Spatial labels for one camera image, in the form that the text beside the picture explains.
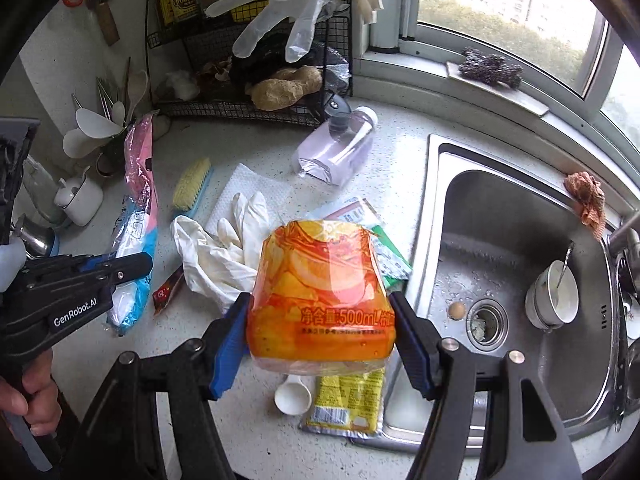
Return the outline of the person's left hand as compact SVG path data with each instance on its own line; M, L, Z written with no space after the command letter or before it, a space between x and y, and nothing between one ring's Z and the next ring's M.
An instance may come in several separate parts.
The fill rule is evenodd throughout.
M24 371L22 385L29 400L1 379L2 411L24 417L35 437L53 434L62 415L62 408L58 404L58 386L51 375L52 361L53 350L49 349L34 359Z

